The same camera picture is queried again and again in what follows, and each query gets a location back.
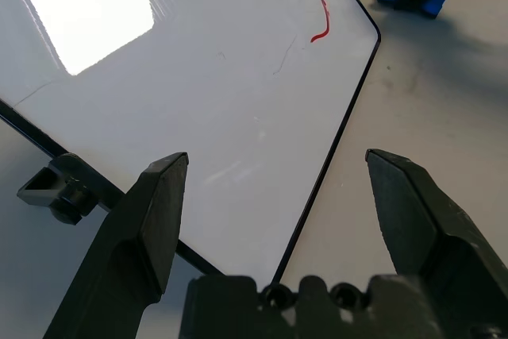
black edge trim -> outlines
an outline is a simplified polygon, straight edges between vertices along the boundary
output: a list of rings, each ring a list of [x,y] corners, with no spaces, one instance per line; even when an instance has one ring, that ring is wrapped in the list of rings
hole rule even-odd
[[[302,215],[300,216],[300,218],[298,220],[296,228],[294,229],[294,232],[291,235],[291,239],[287,245],[286,251],[283,254],[283,258],[281,259],[279,266],[277,267],[277,270],[276,270],[274,278],[273,278],[274,282],[279,282],[282,279],[284,270],[286,269],[286,266],[289,262],[289,259],[291,257],[293,250],[294,250],[294,247],[296,246],[296,242],[298,241],[298,237],[300,236],[300,233],[302,232],[302,229],[303,229],[303,226],[305,225],[306,219],[309,216],[309,212],[310,212],[310,209],[312,208],[312,205],[314,204],[314,200],[316,199],[316,196],[318,195],[319,188],[320,188],[321,184],[323,183],[323,180],[325,178],[328,167],[332,161],[333,154],[335,153],[335,150],[337,149],[339,140],[341,139],[342,133],[344,132],[344,129],[348,123],[349,117],[351,116],[352,108],[354,107],[356,100],[358,99],[360,90],[361,90],[362,86],[364,85],[365,78],[367,77],[368,70],[371,67],[374,56],[377,53],[379,44],[381,43],[381,32],[379,31],[377,24],[374,22],[371,15],[367,12],[367,10],[365,9],[365,7],[361,3],[361,1],[356,0],[356,2],[358,2],[358,5],[360,6],[360,8],[365,12],[368,19],[372,23],[372,25],[374,25],[375,31],[378,34],[378,40],[375,43],[374,50],[372,51],[372,54],[367,62],[367,66],[365,67],[364,73],[362,74],[362,76],[360,78],[358,87],[356,88],[355,93],[352,96],[352,100],[349,103],[349,107],[346,110],[344,119],[342,120],[341,127],[339,128],[339,131],[337,132],[337,135],[335,136],[335,139],[333,140],[332,147],[330,148],[330,150],[328,152],[328,155],[325,159],[325,163],[323,164],[323,167],[321,168],[321,171],[319,173],[317,181],[314,184],[314,188],[310,194],[309,199],[307,200],[307,204],[305,205],[305,208],[302,212]],[[35,125],[30,123],[24,117],[22,117],[12,107],[8,106],[2,100],[0,100],[0,118],[3,119],[8,125],[13,127],[15,130],[17,130],[26,139],[31,141],[40,150],[42,150],[43,152],[48,154],[51,158],[54,158],[55,156],[63,155],[68,152],[65,148],[63,148],[58,143],[56,143],[52,138],[50,138],[48,135],[43,133],[40,129],[38,129]],[[179,254],[184,260],[186,260],[189,264],[193,265],[195,268],[197,268],[200,272],[202,272],[204,274],[222,274],[210,262],[208,262],[203,257],[201,257],[199,254],[197,254],[193,249],[189,248],[181,240],[178,241],[178,244],[176,246],[176,253]]]
[[[18,131],[23,137],[48,154],[51,158],[67,153],[67,150],[56,143],[40,129],[28,122],[12,107],[0,100],[0,118]]]
[[[221,271],[189,248],[181,240],[178,240],[178,244],[176,245],[176,253],[203,274],[222,274]]]
[[[307,218],[309,217],[310,210],[312,209],[312,205],[314,204],[314,200],[316,199],[316,196],[318,196],[319,188],[321,187],[321,184],[323,183],[323,180],[325,179],[326,172],[328,171],[328,167],[330,163],[332,162],[333,155],[335,154],[335,150],[337,149],[337,146],[339,145],[339,141],[341,140],[342,133],[344,132],[346,125],[348,124],[349,117],[351,117],[352,109],[356,103],[356,100],[358,99],[358,95],[360,94],[360,91],[362,89],[362,86],[364,85],[365,78],[367,77],[367,73],[369,69],[371,68],[372,61],[374,60],[375,54],[378,52],[379,44],[381,43],[381,32],[379,31],[379,27],[375,23],[374,19],[372,19],[372,16],[367,12],[364,5],[360,0],[356,0],[358,2],[358,5],[360,8],[365,12],[365,14],[368,17],[368,20],[371,21],[372,25],[374,25],[375,31],[378,34],[378,40],[375,43],[374,49],[372,50],[372,54],[368,59],[367,66],[365,67],[364,73],[360,77],[360,82],[358,83],[358,87],[355,90],[355,93],[352,96],[351,102],[349,103],[348,109],[346,110],[346,114],[341,122],[341,127],[339,127],[339,131],[337,132],[337,135],[333,139],[332,147],[330,148],[330,151],[328,152],[328,155],[326,156],[325,163],[323,164],[323,167],[321,168],[321,172],[319,173],[319,176],[317,178],[316,183],[314,184],[314,188],[312,189],[312,193],[310,194],[309,199],[307,200],[307,204],[305,205],[305,209],[302,212],[302,215],[300,216],[298,223],[296,225],[296,228],[294,228],[293,234],[291,235],[291,239],[289,240],[289,244],[286,247],[286,250],[283,254],[283,258],[281,259],[279,266],[277,267],[277,270],[275,272],[275,275],[273,276],[272,282],[280,282],[280,280],[283,277],[284,271],[286,270],[286,266],[289,263],[289,259],[291,258],[291,254],[293,253],[294,247],[296,246],[296,243],[298,241],[298,238],[300,237],[300,233],[303,230],[303,226],[305,225],[305,222]]]

red marker line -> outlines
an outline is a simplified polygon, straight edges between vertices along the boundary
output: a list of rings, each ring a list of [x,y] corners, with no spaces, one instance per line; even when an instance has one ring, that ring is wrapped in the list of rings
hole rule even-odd
[[[328,35],[328,32],[330,32],[330,12],[328,12],[328,9],[326,8],[325,0],[321,0],[321,3],[323,3],[323,8],[325,9],[326,29],[323,33],[319,33],[318,35],[316,35],[312,39],[310,39],[311,43],[315,42],[317,39],[321,39],[322,37],[325,37],[326,35]]]

black clamp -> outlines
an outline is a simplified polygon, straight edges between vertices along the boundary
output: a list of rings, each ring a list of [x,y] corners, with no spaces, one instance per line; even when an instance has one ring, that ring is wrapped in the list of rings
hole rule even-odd
[[[98,204],[110,212],[124,193],[75,154],[57,156],[17,192],[32,206],[46,206],[53,216],[76,225]]]

scratch mark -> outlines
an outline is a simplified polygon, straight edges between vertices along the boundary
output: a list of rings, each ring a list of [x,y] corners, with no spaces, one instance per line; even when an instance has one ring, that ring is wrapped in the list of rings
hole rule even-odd
[[[321,39],[322,37],[325,37],[326,35],[328,35],[328,32],[330,32],[330,12],[328,12],[328,9],[326,8],[325,0],[321,0],[321,3],[323,4],[323,8],[325,9],[326,29],[323,33],[319,33],[318,35],[316,35],[312,39],[310,39],[311,43],[315,42],[317,39]]]
[[[13,106],[13,109],[14,109],[17,105],[19,105],[20,103],[22,103],[23,101],[25,101],[28,97],[33,96],[33,95],[34,95],[35,93],[37,93],[40,89],[42,89],[42,88],[43,88],[43,87],[45,87],[46,85],[49,85],[50,83],[53,83],[53,82],[54,82],[54,81],[49,81],[49,82],[47,82],[47,83],[44,83],[44,84],[40,85],[40,87],[38,87],[36,90],[34,90],[32,93],[30,93],[30,94],[29,94],[29,95],[27,95],[26,97],[24,97],[21,101],[16,102],[16,103],[14,104],[14,106]]]
[[[273,74],[274,74],[274,75],[276,75],[277,73],[279,73],[279,72],[280,72],[280,70],[283,68],[284,61],[286,61],[287,53],[289,52],[289,50],[290,50],[290,49],[291,49],[291,47],[293,46],[293,43],[294,43],[294,41],[296,40],[296,36],[298,36],[298,34],[297,34],[297,35],[294,35],[293,41],[291,42],[291,44],[289,45],[289,47],[287,47],[287,49],[286,49],[286,53],[284,53],[283,61],[282,61],[282,63],[280,63],[279,69],[278,69],[277,71],[274,71],[274,72],[273,72]]]

whiteboard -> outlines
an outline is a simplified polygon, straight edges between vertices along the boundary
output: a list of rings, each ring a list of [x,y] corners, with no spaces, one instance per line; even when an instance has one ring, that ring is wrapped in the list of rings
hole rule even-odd
[[[123,191],[188,152],[180,239],[261,287],[379,43],[357,0],[0,0],[0,18],[0,98]]]

